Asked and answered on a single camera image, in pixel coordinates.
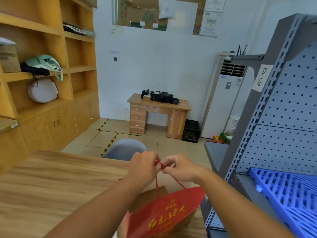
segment red paper gift bag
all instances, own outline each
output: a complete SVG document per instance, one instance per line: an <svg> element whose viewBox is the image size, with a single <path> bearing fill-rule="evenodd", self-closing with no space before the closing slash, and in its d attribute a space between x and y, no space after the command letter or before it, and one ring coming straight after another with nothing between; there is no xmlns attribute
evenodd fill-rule
<svg viewBox="0 0 317 238"><path fill-rule="evenodd" d="M127 212L119 237L149 238L165 234L196 211L204 195L201 187L193 187L159 196L139 210Z"/></svg>

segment black plastic crate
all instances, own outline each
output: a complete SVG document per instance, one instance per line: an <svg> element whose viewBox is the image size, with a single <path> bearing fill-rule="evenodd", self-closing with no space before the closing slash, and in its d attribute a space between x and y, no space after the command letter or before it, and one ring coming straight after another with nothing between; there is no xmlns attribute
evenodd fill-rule
<svg viewBox="0 0 317 238"><path fill-rule="evenodd" d="M200 130L198 121L186 119L182 140L192 143L198 143L199 136Z"/></svg>

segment yellow and black floor tape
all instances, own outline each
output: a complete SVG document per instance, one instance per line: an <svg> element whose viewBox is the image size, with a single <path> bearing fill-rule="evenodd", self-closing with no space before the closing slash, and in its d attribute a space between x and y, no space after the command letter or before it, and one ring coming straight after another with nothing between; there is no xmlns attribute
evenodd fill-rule
<svg viewBox="0 0 317 238"><path fill-rule="evenodd" d="M113 132L113 133L118 133L118 134L123 134L123 135L134 135L134 136L142 136L140 134L133 134L133 133L125 133L125 132L117 132L117 131L111 131L111 130L103 130L105 132Z"/></svg>
<svg viewBox="0 0 317 238"><path fill-rule="evenodd" d="M115 135L113 138L112 138L112 140L110 141L110 143L107 145L107 147L105 148L105 150L102 152L102 154L100 155L100 156L102 156L102 155L104 155L105 154L105 152L107 152L107 150L111 147L111 145L113 144L113 142L114 142L114 140L117 138L117 135Z"/></svg>
<svg viewBox="0 0 317 238"><path fill-rule="evenodd" d="M105 126L105 124L106 124L106 123L108 123L108 121L109 121L109 119L107 119L107 120L103 123L103 125L101 125L101 127L100 127L100 128L98 128L97 130L101 131L101 130L102 130L102 128Z"/></svg>

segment blue plastic pallet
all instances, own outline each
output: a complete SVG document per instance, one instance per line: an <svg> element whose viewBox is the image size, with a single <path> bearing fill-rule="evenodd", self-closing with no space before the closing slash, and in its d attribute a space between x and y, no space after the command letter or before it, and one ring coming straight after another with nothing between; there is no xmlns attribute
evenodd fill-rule
<svg viewBox="0 0 317 238"><path fill-rule="evenodd" d="M299 238L317 238L317 176L251 168L249 176Z"/></svg>

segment beige floor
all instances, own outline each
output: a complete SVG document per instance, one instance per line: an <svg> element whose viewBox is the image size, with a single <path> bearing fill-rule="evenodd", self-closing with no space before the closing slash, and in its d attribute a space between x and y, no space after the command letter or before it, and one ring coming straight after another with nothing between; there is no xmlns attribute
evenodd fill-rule
<svg viewBox="0 0 317 238"><path fill-rule="evenodd" d="M129 122L122 120L109 120L104 125L103 129L110 130L111 132L97 130L106 120L105 118L97 120L67 145L62 152L99 157L117 134L113 133L113 131L129 133ZM139 140L145 145L147 150L156 150L162 160L169 155L183 154L195 163L211 169L205 151L204 141L199 140L199 142L195 144L178 139L166 138L166 127L148 124L144 135L118 134L113 143L122 139Z"/></svg>

